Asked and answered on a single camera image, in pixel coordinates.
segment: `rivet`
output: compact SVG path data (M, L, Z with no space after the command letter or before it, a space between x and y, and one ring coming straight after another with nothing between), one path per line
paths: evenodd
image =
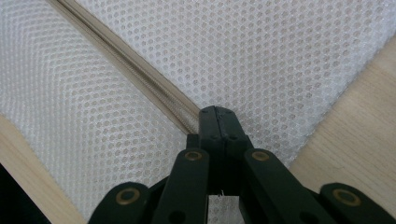
M184 157L189 161L198 161L202 158L202 154L197 151L190 151Z
M332 191L332 196L340 202L349 206L361 205L361 199L354 193L346 189L335 189Z
M256 160L256 161L267 161L268 159L270 159L270 156L265 153L265 152L261 152L261 151L255 151L251 154L251 156Z
M116 202L120 205L127 205L136 202L140 197L140 191L135 188L121 190L116 196Z

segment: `wooden plank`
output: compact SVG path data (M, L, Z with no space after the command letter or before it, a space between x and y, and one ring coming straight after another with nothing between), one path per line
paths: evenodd
M51 223L86 222L21 133L3 116L0 116L0 163Z
M351 185L396 217L396 37L339 98L290 170L315 191Z

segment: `brass rivet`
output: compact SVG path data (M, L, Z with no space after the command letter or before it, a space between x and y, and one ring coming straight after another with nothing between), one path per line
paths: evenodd
M335 189L332 191L332 196L340 202L349 206L361 205L361 199L354 193L346 189Z
M256 161L267 161L270 159L270 156L265 153L265 152L260 152L260 151L255 151L251 154L251 156L256 160Z
M184 157L189 161L198 161L202 158L202 154L196 151L190 151Z
M125 198L125 194L128 194L128 193L132 193L133 196L132 196L132 197ZM117 194L117 196L116 196L116 201L117 201L117 203L120 204L120 205L127 205L127 204L130 204L130 203L136 202L137 199L139 199L139 197L140 197L140 191L139 191L138 189L135 189L135 188L128 188L128 189L123 189L123 190L121 190L121 191Z

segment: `light wood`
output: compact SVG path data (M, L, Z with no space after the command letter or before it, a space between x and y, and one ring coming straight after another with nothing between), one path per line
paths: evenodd
M353 186L396 217L396 37L319 124L291 172L308 188Z
M21 133L0 116L0 163L51 223L84 223Z
M348 88L291 166L318 191L325 183L354 186L396 217L396 37ZM0 116L0 162L52 223L84 223L29 148Z

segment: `white mesh fabric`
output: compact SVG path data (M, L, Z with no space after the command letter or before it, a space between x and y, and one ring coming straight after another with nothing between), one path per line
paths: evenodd
M286 164L396 28L394 1L78 2ZM76 29L43 0L0 13L0 113L85 218L111 187L168 174L185 135ZM241 221L235 198L210 202L211 223Z
M181 130L47 2L0 10L0 114L87 220L112 187L169 174Z
M394 0L77 0L200 108L287 165L395 32Z

